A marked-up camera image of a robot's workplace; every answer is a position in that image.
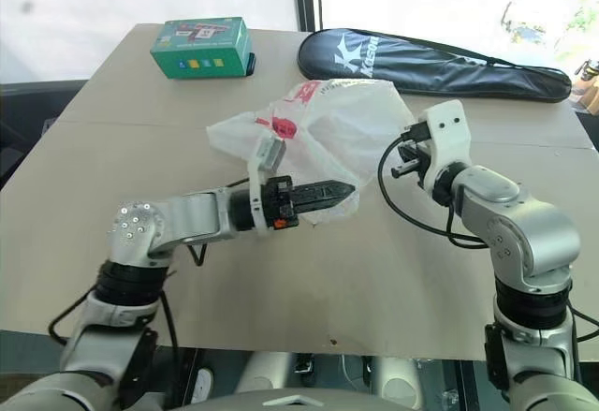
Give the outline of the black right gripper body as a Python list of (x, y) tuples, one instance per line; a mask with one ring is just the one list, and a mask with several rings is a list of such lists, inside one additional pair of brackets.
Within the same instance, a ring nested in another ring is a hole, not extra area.
[(424, 142), (431, 139), (431, 132), (426, 122), (419, 122), (408, 127), (408, 129), (402, 133), (402, 142), (414, 143), (418, 147), (418, 153), (420, 155), (420, 162), (418, 171), (414, 171), (418, 177), (418, 184), (424, 184), (425, 175), (431, 164), (431, 156), (428, 149), (424, 145)]

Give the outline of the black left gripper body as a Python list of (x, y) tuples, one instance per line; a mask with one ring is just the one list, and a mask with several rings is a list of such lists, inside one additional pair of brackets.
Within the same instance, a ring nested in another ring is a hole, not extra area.
[(290, 176), (269, 178), (261, 186), (261, 200), (267, 228), (282, 230), (299, 225), (291, 193), (293, 183)]

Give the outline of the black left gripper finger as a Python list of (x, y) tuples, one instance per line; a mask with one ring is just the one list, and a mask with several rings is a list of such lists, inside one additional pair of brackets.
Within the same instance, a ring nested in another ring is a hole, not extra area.
[(294, 198), (294, 213), (305, 214), (328, 210), (349, 198), (351, 198), (351, 195), (333, 197), (296, 196)]
[(347, 198), (355, 192), (350, 183), (326, 180), (296, 185), (293, 198)]

